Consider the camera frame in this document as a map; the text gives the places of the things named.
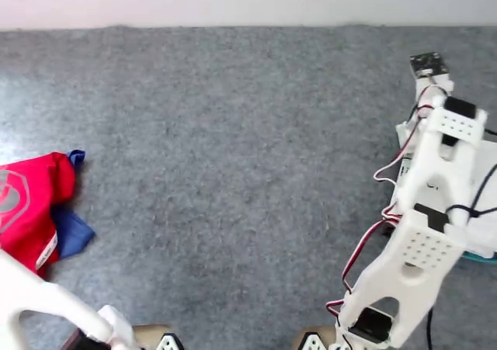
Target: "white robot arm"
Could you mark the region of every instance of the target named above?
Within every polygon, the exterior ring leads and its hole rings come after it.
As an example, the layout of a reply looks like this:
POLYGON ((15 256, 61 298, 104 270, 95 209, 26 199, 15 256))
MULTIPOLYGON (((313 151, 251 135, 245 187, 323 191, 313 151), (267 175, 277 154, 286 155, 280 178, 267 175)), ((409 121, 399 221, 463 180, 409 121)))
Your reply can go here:
POLYGON ((346 283, 343 300, 330 303, 341 305, 339 312, 330 310, 337 316, 336 343, 330 350, 400 348, 432 309, 444 277, 467 250, 472 174, 487 113, 449 96, 453 84, 438 53, 412 57, 411 63, 417 103, 408 121, 398 126, 403 147, 396 161, 406 154, 412 161, 396 184, 396 202, 388 208, 397 210, 390 218, 396 228, 355 285, 346 283), (423 204, 422 188, 429 183, 440 189, 442 209, 423 204), (448 210, 454 204, 459 207, 448 210), (446 218, 433 219, 431 211, 446 218), (394 317, 374 307, 385 298, 398 301, 394 317))
POLYGON ((19 325, 24 310, 64 317, 88 338, 112 350, 139 350, 130 324, 113 307, 94 311, 57 284, 43 281, 0 250, 0 271, 8 283, 0 284, 0 348, 27 350, 19 325))

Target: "cloth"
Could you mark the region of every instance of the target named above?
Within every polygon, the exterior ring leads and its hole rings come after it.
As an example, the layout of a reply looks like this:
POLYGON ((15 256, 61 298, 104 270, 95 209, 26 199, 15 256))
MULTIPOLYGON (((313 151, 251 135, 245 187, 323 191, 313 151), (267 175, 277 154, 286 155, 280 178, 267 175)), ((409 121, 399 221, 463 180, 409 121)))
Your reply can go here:
MULTIPOLYGON (((85 152, 73 150, 68 153, 68 158, 77 173, 85 160, 85 152)), ((51 214, 57 229, 59 258, 81 253, 95 236, 95 231, 68 206, 53 206, 51 214)))
POLYGON ((38 275, 59 259, 50 207, 74 187, 75 169, 62 153, 0 166, 0 245, 38 275))

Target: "gray carpet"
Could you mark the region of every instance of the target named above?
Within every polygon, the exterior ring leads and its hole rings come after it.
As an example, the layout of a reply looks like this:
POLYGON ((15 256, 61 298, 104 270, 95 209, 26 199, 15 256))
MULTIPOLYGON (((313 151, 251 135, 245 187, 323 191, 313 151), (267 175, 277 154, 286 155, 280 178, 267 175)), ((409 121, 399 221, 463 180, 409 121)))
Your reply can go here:
MULTIPOLYGON (((171 324, 187 349, 288 349, 332 323, 323 303, 343 295, 342 267, 391 193, 371 175, 412 104, 408 56, 431 50, 497 128, 493 28, 0 33, 0 159, 88 152, 75 207, 98 237, 52 281, 171 324)), ((493 348, 496 276, 458 263, 436 349, 493 348)), ((71 331, 39 314, 23 325, 39 350, 71 331)), ((423 328, 404 348, 425 348, 423 328)))

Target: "white wall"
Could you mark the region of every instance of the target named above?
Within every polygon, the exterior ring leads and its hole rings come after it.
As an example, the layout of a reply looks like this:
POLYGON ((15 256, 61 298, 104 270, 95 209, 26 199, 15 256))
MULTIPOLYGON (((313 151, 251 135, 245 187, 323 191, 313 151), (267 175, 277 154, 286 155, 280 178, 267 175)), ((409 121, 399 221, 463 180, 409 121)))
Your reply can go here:
POLYGON ((0 0, 0 29, 497 24, 497 0, 0 0))

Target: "red cloth with logo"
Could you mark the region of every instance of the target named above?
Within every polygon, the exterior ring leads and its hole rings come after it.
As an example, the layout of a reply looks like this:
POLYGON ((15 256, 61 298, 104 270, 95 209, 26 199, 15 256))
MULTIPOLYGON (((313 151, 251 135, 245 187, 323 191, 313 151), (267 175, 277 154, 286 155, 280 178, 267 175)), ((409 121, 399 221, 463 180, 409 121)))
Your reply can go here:
POLYGON ((58 260, 57 234, 50 206, 68 201, 75 170, 66 154, 0 165, 0 246, 43 276, 58 260))

